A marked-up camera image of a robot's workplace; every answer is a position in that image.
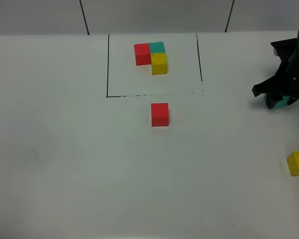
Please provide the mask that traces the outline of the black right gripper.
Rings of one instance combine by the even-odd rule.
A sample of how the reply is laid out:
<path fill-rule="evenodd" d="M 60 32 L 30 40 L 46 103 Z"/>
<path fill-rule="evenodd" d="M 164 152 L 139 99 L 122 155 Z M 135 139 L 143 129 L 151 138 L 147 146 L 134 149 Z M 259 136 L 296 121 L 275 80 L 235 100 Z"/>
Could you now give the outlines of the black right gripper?
<path fill-rule="evenodd" d="M 254 85 L 252 93 L 255 97 L 266 94 L 268 109 L 283 107 L 283 96 L 299 96 L 299 46 L 296 46 L 290 57 L 281 61 L 275 77 Z"/>

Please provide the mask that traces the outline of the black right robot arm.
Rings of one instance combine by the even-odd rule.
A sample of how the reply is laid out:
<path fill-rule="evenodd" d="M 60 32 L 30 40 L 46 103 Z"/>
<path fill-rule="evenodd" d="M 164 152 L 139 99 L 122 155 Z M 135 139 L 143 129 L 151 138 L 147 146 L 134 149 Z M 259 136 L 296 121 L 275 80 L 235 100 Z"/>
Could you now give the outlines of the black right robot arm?
<path fill-rule="evenodd" d="M 297 38 L 271 43 L 274 54 L 281 60 L 275 75 L 254 85 L 255 97 L 265 95 L 269 109 L 289 106 L 299 100 L 299 30 Z"/>

